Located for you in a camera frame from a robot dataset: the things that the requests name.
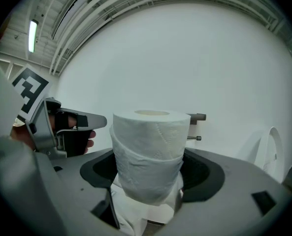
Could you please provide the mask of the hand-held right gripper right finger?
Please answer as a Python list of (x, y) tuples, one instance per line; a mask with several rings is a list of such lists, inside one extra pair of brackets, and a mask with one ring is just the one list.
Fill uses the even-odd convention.
[(187, 148), (181, 168), (184, 194), (159, 236), (262, 236), (292, 199), (259, 167)]

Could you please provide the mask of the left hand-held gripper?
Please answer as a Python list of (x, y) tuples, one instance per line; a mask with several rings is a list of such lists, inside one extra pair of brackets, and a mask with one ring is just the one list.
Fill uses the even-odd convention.
[(60, 108), (61, 103), (48, 96), (52, 83), (29, 64), (12, 78), (11, 83), (24, 100), (18, 119), (27, 126), (35, 150), (46, 154), (50, 159), (66, 158), (67, 153), (57, 149), (57, 138), (51, 127), (49, 114), (54, 114), (59, 109), (69, 116), (74, 115), (77, 130), (95, 130), (107, 125), (105, 116)]

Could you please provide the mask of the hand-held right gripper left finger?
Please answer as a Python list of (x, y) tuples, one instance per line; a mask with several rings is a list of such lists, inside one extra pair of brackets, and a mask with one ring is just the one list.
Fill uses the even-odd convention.
[(49, 160), (36, 156), (45, 189), (66, 236), (119, 236), (111, 197), (116, 175), (111, 149)]

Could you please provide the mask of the person's left hand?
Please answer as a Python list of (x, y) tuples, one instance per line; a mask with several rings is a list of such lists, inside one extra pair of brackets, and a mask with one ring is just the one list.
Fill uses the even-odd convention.
[(56, 111), (49, 114), (57, 150), (65, 151), (68, 157), (82, 155), (93, 147), (96, 132), (89, 128), (86, 114)]

